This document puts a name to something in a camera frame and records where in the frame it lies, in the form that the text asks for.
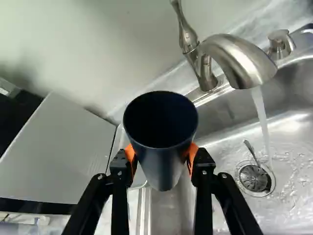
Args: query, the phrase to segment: water stream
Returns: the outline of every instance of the water stream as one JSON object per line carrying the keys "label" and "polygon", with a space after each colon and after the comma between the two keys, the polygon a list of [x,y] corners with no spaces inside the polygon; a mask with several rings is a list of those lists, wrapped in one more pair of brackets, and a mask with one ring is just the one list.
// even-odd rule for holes
{"label": "water stream", "polygon": [[268,154],[268,164],[269,164],[270,169],[273,170],[272,154],[271,154],[270,148],[269,148],[268,122],[267,122],[267,118],[266,118],[263,96],[262,96],[262,91],[261,91],[260,86],[252,88],[251,89],[251,95],[252,95],[254,105],[255,105],[256,111],[258,113],[261,128],[262,128],[265,150]]}

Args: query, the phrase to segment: white wall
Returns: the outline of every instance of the white wall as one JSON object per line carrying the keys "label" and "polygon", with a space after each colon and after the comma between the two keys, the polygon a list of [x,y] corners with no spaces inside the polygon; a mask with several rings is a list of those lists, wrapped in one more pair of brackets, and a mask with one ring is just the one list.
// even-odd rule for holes
{"label": "white wall", "polygon": [[[252,0],[183,0],[200,39]],[[169,0],[0,0],[0,75],[102,117],[183,59]]]}

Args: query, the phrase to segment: wet sink bottom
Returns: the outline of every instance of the wet sink bottom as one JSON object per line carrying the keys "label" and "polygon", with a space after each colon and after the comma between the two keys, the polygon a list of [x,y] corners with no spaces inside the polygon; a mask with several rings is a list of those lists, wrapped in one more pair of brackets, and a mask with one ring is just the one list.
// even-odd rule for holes
{"label": "wet sink bottom", "polygon": [[[298,128],[289,131],[290,125],[298,123]],[[235,177],[235,165],[242,160],[251,160],[252,156],[243,145],[243,139],[249,140],[262,164],[268,164],[261,128],[257,124],[249,129],[230,131],[227,138],[204,146],[216,161],[215,173],[224,171]],[[312,232],[313,219],[313,117],[302,115],[295,120],[292,113],[273,118],[269,124],[270,147],[274,153],[272,164],[276,176],[276,188],[272,194],[255,198],[243,193],[261,229],[266,234],[297,234]],[[216,231],[228,231],[223,213],[217,200],[213,201],[214,228]]]}

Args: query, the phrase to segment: metal surface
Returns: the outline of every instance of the metal surface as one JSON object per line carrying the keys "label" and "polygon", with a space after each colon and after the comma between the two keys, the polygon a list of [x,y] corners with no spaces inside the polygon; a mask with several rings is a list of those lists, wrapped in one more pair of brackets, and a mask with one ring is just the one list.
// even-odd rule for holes
{"label": "metal surface", "polygon": [[[291,34],[297,49],[277,61],[277,75],[261,86],[276,186],[261,198],[243,195],[264,234],[313,233],[313,34],[308,29],[302,34],[302,30]],[[249,90],[234,90],[225,83],[207,96],[194,98],[200,118],[195,143],[208,150],[216,162],[216,173],[227,172],[236,179],[238,163],[255,164],[243,144],[245,139],[253,145],[261,166],[268,164]],[[192,234],[195,198],[186,169],[172,190],[151,190],[149,219],[140,225],[141,231]],[[215,197],[212,204],[214,233],[229,234]]]}
{"label": "metal surface", "polygon": [[259,161],[257,160],[256,156],[255,156],[255,152],[254,152],[254,148],[252,147],[252,145],[250,144],[250,142],[248,140],[244,140],[244,144],[246,145],[246,147],[249,149],[251,155],[253,156],[253,159],[255,160],[255,163],[258,165],[259,169],[262,170],[261,168],[261,164],[259,163]]}
{"label": "metal surface", "polygon": [[241,168],[239,179],[243,186],[252,192],[262,192],[268,184],[267,173],[257,165],[245,165]]}
{"label": "metal surface", "polygon": [[247,187],[247,185],[244,185],[242,181],[244,176],[241,175],[241,173],[242,170],[246,167],[259,168],[254,160],[244,160],[236,165],[233,175],[238,187],[242,192],[252,197],[265,197],[274,191],[276,187],[276,178],[274,176],[274,173],[265,164],[261,164],[260,166],[260,169],[263,171],[263,174],[265,174],[265,176],[267,177],[266,178],[267,184],[265,186],[261,185],[263,190],[250,190],[249,187]]}
{"label": "metal surface", "polygon": [[268,55],[272,60],[280,60],[295,50],[296,45],[289,36],[287,29],[279,29],[268,35],[269,49]]}
{"label": "metal surface", "polygon": [[[199,44],[196,33],[183,16],[181,2],[175,0],[172,6],[179,19],[180,47],[194,69],[202,91],[210,91],[218,84],[211,72],[211,57],[222,68],[230,85],[236,89],[253,88],[275,76],[276,65],[260,48],[242,38],[216,34]],[[184,36],[189,36],[186,32],[193,32],[193,37],[187,37],[189,41]]]}
{"label": "metal surface", "polygon": [[181,0],[171,0],[179,22],[179,46],[183,53],[191,52],[198,44],[198,36],[187,22],[181,8]]}

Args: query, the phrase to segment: faucet handle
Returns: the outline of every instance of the faucet handle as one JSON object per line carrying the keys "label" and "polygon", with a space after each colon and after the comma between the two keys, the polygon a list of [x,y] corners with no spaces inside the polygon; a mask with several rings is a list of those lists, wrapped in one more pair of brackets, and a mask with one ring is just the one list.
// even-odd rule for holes
{"label": "faucet handle", "polygon": [[279,60],[287,57],[296,46],[289,36],[289,30],[279,29],[268,35],[269,49],[268,55],[273,60]]}
{"label": "faucet handle", "polygon": [[170,0],[179,22],[179,46],[183,53],[193,51],[198,45],[198,36],[195,30],[187,22],[181,8],[181,0]]}

